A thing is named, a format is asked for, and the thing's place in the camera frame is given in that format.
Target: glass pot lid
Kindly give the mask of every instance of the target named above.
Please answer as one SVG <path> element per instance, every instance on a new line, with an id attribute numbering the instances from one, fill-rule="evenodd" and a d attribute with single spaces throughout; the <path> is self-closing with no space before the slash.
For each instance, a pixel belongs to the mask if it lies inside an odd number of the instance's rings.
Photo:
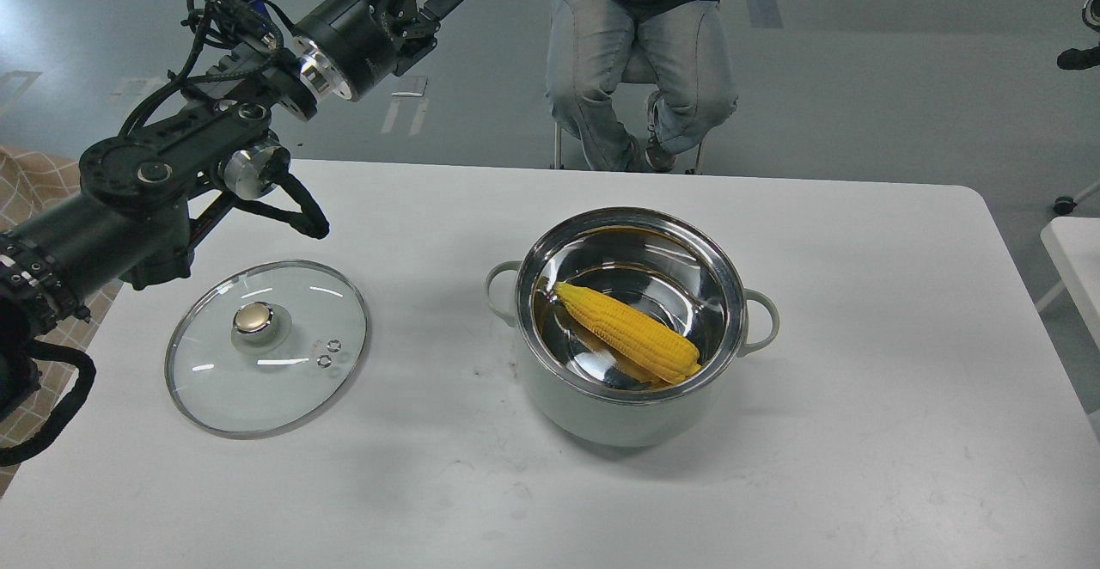
<path id="1" fill-rule="evenodd" d="M 270 435 L 333 397 L 369 333 L 363 297 L 339 272 L 304 260 L 263 264 L 191 307 L 164 375 L 179 412 L 208 431 Z"/>

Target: corn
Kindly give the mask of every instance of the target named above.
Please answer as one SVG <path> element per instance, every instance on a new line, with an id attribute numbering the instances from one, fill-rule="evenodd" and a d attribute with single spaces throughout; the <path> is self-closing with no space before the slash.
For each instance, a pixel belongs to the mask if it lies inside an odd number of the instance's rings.
<path id="1" fill-rule="evenodd" d="M 581 326 L 670 384 L 698 373 L 694 343 L 648 315 L 588 287 L 559 282 L 554 294 Z"/>

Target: white pot exterior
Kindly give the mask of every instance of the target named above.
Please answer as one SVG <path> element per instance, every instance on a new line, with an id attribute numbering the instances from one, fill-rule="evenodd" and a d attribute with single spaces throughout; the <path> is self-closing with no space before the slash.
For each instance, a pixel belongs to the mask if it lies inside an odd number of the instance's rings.
<path id="1" fill-rule="evenodd" d="M 570 434 L 613 447 L 657 445 L 698 423 L 721 393 L 724 375 L 704 386 L 659 402 L 609 402 L 563 382 L 535 355 L 516 329 L 513 351 L 519 377 L 550 420 Z"/>

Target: chair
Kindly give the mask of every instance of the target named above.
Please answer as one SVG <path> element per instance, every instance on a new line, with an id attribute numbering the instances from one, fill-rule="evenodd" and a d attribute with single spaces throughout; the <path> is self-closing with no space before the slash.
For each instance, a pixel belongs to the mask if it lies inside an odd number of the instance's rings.
<path id="1" fill-rule="evenodd" d="M 637 41 L 630 47 L 630 59 L 627 61 L 626 68 L 623 70 L 623 78 L 619 79 L 620 84 L 629 85 L 650 85 L 657 87 L 657 72 L 649 64 L 649 59 L 646 57 L 646 53 L 638 45 Z M 703 173 L 703 145 L 706 143 L 706 136 L 700 141 L 698 145 L 695 146 L 695 166 L 689 168 L 684 174 L 702 174 Z M 554 135 L 553 135 L 553 169 L 564 169 L 565 166 L 561 163 L 561 123 L 554 122 Z"/>

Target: chair leg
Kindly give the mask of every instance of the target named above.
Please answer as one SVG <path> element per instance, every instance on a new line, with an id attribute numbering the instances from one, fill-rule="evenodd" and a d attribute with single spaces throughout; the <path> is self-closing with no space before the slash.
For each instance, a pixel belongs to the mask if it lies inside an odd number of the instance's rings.
<path id="1" fill-rule="evenodd" d="M 691 169 L 684 172 L 684 174 L 691 175 L 702 175 L 703 174 L 703 143 L 706 142 L 706 135 L 698 142 L 698 146 L 695 146 L 695 166 Z"/>
<path id="2" fill-rule="evenodd" d="M 553 123 L 553 168 L 564 169 L 561 165 L 561 123 Z"/>

